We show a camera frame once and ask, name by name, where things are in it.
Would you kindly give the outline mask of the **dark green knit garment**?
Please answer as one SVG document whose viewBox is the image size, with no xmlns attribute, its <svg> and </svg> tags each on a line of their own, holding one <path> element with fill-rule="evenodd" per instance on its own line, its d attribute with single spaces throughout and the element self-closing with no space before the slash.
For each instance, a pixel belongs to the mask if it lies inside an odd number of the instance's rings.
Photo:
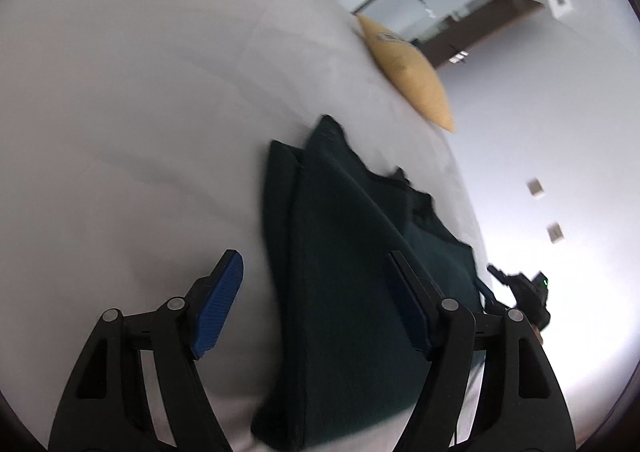
<svg viewBox="0 0 640 452">
<path fill-rule="evenodd" d="M 279 451 L 300 451 L 388 420 L 416 402 L 428 364 L 385 283 L 398 250 L 442 295 L 480 310 L 472 248 L 402 172 L 375 175 L 323 117 L 296 148 L 272 142 L 262 230 L 281 322 L 281 363 L 252 423 Z"/>
</svg>

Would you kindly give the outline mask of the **yellow cushion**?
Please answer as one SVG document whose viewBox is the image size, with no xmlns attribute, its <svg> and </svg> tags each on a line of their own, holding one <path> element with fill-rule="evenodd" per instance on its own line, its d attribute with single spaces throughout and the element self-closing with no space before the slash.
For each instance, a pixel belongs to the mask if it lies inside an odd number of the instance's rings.
<svg viewBox="0 0 640 452">
<path fill-rule="evenodd" d="M 387 80 L 424 120 L 454 132 L 446 90 L 424 54 L 366 16 L 357 14 L 356 18 L 363 41 Z"/>
</svg>

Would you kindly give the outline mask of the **lower wall socket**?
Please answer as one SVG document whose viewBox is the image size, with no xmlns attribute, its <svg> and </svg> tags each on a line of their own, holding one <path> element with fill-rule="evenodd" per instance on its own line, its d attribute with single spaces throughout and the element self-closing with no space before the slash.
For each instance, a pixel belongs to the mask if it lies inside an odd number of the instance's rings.
<svg viewBox="0 0 640 452">
<path fill-rule="evenodd" d="M 562 228 L 557 222 L 554 222 L 553 224 L 548 225 L 547 233 L 549 235 L 550 242 L 552 244 L 560 242 L 564 238 Z"/>
</svg>

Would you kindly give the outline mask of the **wall socket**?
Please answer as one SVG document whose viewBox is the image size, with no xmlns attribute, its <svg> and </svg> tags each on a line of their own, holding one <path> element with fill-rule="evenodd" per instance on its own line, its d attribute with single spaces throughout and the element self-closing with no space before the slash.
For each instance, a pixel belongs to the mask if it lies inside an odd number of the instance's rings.
<svg viewBox="0 0 640 452">
<path fill-rule="evenodd" d="M 541 198 L 544 195 L 544 187 L 537 178 L 529 180 L 527 183 L 527 189 L 533 198 Z"/>
<path fill-rule="evenodd" d="M 550 242 L 552 244 L 560 242 L 564 238 L 562 228 L 557 222 L 554 222 L 553 224 L 548 225 L 547 233 L 549 235 Z"/>
</svg>

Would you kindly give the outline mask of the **upper wall socket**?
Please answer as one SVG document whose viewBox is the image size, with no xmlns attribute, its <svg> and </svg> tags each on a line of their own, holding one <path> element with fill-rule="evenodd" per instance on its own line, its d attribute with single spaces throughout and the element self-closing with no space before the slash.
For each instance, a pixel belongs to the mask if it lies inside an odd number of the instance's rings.
<svg viewBox="0 0 640 452">
<path fill-rule="evenodd" d="M 529 180 L 527 183 L 527 189 L 533 198 L 541 198 L 544 195 L 544 187 L 537 178 Z"/>
</svg>

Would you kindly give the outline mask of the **glass door with dark frame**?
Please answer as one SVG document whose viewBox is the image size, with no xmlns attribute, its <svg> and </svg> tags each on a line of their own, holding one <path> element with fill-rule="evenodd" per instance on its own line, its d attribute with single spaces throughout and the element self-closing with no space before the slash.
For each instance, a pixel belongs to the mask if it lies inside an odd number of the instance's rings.
<svg viewBox="0 0 640 452">
<path fill-rule="evenodd" d="M 542 8 L 536 0 L 366 0 L 355 12 L 398 34 L 440 68 L 464 61 L 480 42 Z"/>
</svg>

